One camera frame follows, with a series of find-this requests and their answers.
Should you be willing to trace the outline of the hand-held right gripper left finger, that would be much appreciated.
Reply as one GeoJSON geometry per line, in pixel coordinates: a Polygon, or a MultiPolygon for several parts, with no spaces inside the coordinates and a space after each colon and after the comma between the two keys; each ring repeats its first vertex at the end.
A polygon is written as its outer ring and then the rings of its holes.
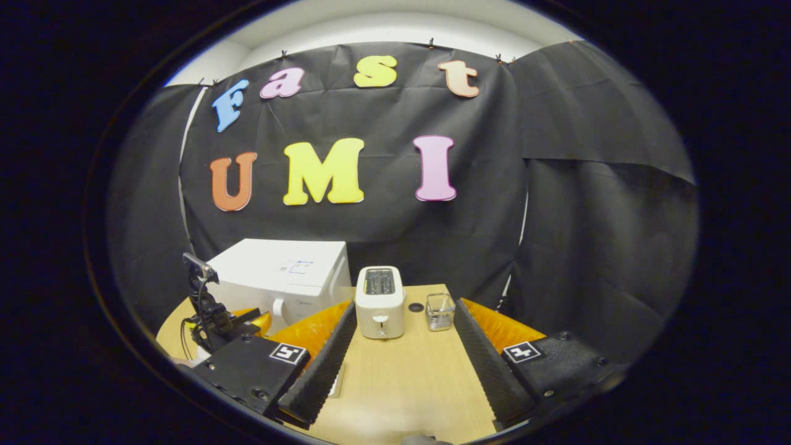
{"type": "Polygon", "coordinates": [[[358,326],[342,302],[269,338],[251,333],[220,347],[192,375],[249,411],[309,429],[333,389],[358,326]]]}

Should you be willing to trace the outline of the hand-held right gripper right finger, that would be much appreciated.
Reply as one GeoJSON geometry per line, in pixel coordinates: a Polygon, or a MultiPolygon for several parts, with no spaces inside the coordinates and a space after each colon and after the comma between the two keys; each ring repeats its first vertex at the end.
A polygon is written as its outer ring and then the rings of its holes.
{"type": "Polygon", "coordinates": [[[544,335],[466,299],[453,324],[498,428],[554,422],[621,383],[621,363],[570,331],[544,335]]]}

